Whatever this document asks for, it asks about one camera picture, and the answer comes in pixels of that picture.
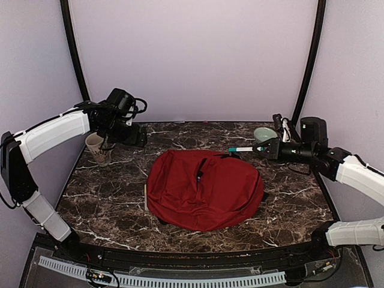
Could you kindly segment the white teal marker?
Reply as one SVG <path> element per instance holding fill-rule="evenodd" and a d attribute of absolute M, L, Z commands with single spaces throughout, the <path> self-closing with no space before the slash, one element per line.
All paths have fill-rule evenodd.
<path fill-rule="evenodd" d="M 229 152 L 255 152 L 255 151 L 262 151 L 261 147 L 237 147 L 237 148 L 229 148 Z"/>

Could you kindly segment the red student backpack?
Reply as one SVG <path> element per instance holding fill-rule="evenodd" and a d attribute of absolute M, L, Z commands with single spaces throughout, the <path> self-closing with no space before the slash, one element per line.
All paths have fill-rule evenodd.
<path fill-rule="evenodd" d="M 265 199 L 252 164 L 210 150 L 166 151 L 153 163 L 146 185 L 148 208 L 160 221 L 200 232 L 251 218 Z"/>

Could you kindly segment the pastel yellow pink highlighter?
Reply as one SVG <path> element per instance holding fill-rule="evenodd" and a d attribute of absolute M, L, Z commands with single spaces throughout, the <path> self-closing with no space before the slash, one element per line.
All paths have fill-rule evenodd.
<path fill-rule="evenodd" d="M 149 211 L 148 209 L 148 194 L 147 194 L 147 185 L 144 185 L 144 210 L 146 212 Z"/>

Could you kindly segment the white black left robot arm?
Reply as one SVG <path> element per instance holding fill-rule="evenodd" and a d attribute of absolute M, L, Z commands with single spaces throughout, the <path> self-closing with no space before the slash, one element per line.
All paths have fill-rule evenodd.
<path fill-rule="evenodd" d="M 84 101 L 49 119 L 1 136 L 1 178 L 10 209 L 23 208 L 35 225 L 61 243 L 72 262 L 85 256 L 77 233 L 58 214 L 60 190 L 80 154 L 80 142 L 96 133 L 103 144 L 143 147 L 145 128 L 134 123 L 147 111 L 147 102 L 115 88 L 99 102 Z"/>

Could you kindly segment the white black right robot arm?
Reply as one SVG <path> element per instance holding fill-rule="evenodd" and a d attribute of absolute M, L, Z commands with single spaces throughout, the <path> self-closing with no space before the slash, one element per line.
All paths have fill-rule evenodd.
<path fill-rule="evenodd" d="M 354 191 L 383 206 L 383 172 L 365 162 L 358 154 L 341 147 L 329 147 L 324 119 L 304 117 L 299 131 L 286 118 L 273 116 L 273 128 L 257 128 L 253 152 L 262 158 L 286 163 L 306 164 L 309 169 L 339 186 L 343 192 Z M 312 234 L 306 255 L 319 260 L 329 247 L 371 246 L 383 251 L 383 217 L 361 220 L 329 221 Z"/>

